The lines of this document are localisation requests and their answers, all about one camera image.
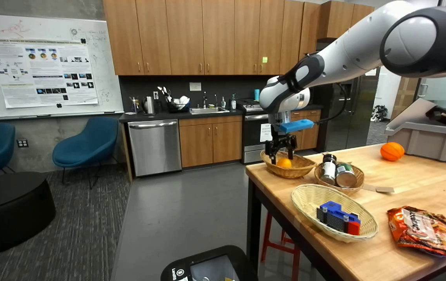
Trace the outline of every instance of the faucet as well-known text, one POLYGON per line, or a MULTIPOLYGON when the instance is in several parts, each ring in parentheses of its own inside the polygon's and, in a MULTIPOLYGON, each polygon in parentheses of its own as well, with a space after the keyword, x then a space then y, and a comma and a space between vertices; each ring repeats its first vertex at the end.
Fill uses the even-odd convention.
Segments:
POLYGON ((207 95, 206 92, 204 92, 204 96, 203 96, 203 103, 204 103, 204 108, 205 108, 205 101, 207 101, 207 95))

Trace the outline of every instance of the stainless steel dishwasher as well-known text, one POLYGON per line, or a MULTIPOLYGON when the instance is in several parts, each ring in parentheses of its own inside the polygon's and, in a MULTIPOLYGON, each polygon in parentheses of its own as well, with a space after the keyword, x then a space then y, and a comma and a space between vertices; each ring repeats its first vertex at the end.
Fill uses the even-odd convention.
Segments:
POLYGON ((136 176, 181 170, 178 119, 128 123, 136 176))

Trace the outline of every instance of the round black table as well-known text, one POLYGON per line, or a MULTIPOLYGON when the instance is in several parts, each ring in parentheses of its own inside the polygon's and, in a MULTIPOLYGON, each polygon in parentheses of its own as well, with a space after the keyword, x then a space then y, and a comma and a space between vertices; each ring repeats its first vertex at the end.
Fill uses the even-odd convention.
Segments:
POLYGON ((0 175, 0 252, 41 232, 55 214, 55 203, 44 174, 0 175))

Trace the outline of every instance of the whiteboard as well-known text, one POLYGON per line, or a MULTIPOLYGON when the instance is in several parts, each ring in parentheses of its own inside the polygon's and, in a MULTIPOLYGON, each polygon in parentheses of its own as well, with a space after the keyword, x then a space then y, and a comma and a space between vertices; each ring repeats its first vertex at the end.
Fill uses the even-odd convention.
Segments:
POLYGON ((0 119, 41 116, 76 116, 87 114, 122 113, 123 102, 108 40, 107 22, 69 18, 29 18, 0 16, 0 39, 64 39, 87 40, 98 93, 98 105, 64 105, 61 108, 6 108, 0 87, 0 119))

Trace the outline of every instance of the snack bag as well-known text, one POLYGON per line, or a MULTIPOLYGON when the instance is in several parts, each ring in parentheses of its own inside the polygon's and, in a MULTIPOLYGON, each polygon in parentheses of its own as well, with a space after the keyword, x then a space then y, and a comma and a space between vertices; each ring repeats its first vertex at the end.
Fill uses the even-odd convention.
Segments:
POLYGON ((387 216, 398 246, 446 256, 446 217, 410 206, 388 210, 387 216))

